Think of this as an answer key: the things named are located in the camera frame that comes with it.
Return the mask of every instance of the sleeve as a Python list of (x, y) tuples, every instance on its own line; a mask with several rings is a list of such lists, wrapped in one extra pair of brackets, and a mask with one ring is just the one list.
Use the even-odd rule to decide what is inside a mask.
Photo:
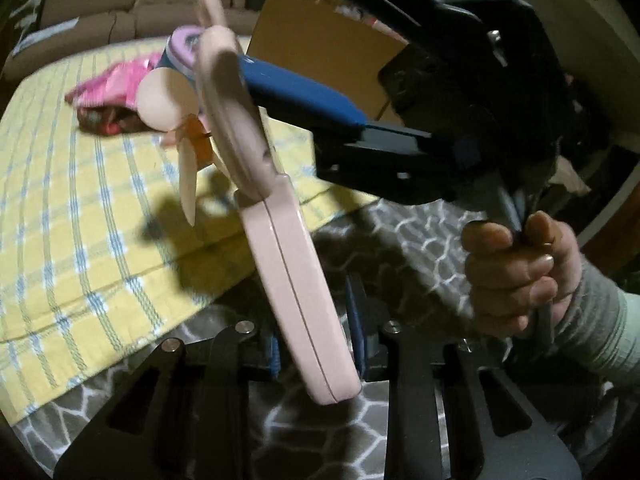
[(582, 281), (556, 327), (556, 344), (615, 384), (640, 384), (640, 296), (625, 294), (583, 258)]

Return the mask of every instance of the human hand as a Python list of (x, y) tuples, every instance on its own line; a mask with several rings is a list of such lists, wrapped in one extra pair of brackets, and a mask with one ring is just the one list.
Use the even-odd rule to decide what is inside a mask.
[(487, 335), (522, 332), (529, 314), (549, 301), (555, 326), (580, 283), (580, 249), (567, 224), (539, 211), (524, 232), (527, 245), (514, 245), (506, 227), (490, 222), (470, 222), (462, 232), (476, 328)]

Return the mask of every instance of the brown leather sofa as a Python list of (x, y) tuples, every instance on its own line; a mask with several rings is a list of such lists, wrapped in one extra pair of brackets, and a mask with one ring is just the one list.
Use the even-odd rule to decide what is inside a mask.
[[(230, 27), (251, 34), (258, 13), (246, 0), (222, 0)], [(194, 0), (44, 0), (38, 30), (78, 18), (68, 30), (10, 54), (2, 78), (15, 84), (65, 56), (137, 38), (169, 35), (179, 25), (197, 23)]]

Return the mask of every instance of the yellow tablecloth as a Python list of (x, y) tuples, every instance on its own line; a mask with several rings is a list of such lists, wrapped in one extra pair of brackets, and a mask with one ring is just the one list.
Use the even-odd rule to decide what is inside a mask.
[[(177, 199), (177, 153), (154, 134), (78, 131), (65, 91), (163, 40), (86, 52), (25, 79), (0, 121), (0, 409), (12, 424), (171, 330), (254, 270), (215, 169), (196, 227)], [(372, 202), (313, 177), (305, 130), (270, 121), (311, 230)]]

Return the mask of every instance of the blue handle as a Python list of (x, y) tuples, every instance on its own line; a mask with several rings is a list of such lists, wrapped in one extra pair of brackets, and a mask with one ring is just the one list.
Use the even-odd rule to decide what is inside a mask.
[(308, 77), (249, 56), (240, 57), (240, 67), (254, 103), (274, 119), (338, 134), (367, 122), (348, 97)]

